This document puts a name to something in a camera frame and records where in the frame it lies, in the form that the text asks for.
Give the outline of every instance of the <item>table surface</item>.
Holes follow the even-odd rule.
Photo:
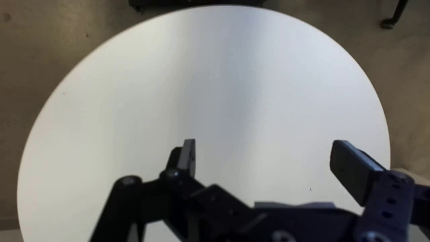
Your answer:
[[[283,14],[192,9],[110,39],[50,97],[19,174],[24,240],[87,241],[114,181],[157,178],[184,139],[197,142],[196,178],[248,205],[360,213],[329,171],[336,139],[390,167],[381,105],[343,48]],[[158,224],[146,238],[173,236]]]

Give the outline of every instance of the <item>chair leg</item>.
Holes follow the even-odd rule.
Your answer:
[[[406,9],[406,5],[407,5],[408,0],[399,0],[395,11],[394,11],[394,15],[391,19],[384,19],[380,22],[380,29],[384,29],[384,30],[391,30],[400,19],[404,9]]]

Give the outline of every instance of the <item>white round table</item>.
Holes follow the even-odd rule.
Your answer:
[[[157,178],[184,139],[196,139],[196,178],[248,205],[360,213],[329,171],[336,139],[390,167],[377,96],[329,37],[259,9],[172,13],[97,49],[44,105],[19,174],[25,242],[87,241],[111,185]],[[175,238],[164,225],[146,234]]]

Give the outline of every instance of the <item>gray floor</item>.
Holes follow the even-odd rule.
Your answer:
[[[329,34],[373,83],[392,165],[430,178],[430,0],[412,0],[394,31],[395,0],[269,0]],[[0,0],[0,229],[16,228],[16,177],[28,132],[55,87],[91,50],[152,15],[126,0]]]

